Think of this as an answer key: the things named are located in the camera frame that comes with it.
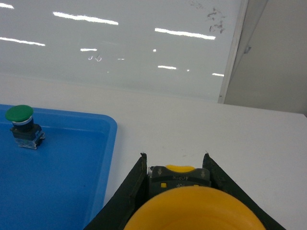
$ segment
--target blue tray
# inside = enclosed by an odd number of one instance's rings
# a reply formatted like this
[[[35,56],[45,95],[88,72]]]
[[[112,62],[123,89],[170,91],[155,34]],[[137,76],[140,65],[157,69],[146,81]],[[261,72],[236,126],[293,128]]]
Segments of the blue tray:
[[[103,207],[117,131],[109,116],[34,109],[46,139],[18,147],[0,104],[0,229],[81,230]]]

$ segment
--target green push button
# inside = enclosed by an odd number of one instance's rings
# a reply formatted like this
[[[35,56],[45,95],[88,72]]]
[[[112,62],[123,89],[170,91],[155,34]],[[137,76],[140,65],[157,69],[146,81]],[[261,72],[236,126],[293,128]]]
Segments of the green push button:
[[[5,118],[13,122],[22,122],[29,119],[33,112],[33,109],[28,105],[17,105],[6,111]]]

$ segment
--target white tabletop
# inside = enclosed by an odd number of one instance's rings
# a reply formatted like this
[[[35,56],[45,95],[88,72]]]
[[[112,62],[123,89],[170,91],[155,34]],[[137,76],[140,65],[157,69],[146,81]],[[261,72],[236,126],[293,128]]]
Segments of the white tabletop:
[[[108,201],[140,152],[148,165],[201,167],[205,152],[289,230],[307,226],[303,115],[202,100],[0,76],[1,104],[106,114],[118,123]]]

